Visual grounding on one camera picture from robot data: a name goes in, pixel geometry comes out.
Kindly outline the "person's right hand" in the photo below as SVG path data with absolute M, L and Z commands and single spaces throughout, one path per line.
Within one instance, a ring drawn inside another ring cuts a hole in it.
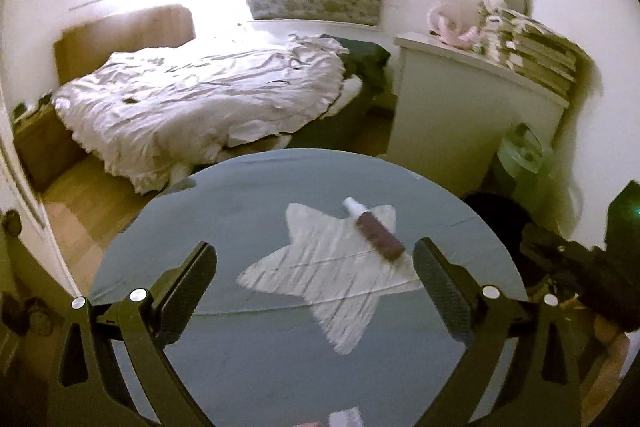
M 582 421 L 585 424 L 604 409 L 616 392 L 629 350 L 626 334 L 602 315 L 594 316 L 592 329 L 600 353 L 582 384 Z

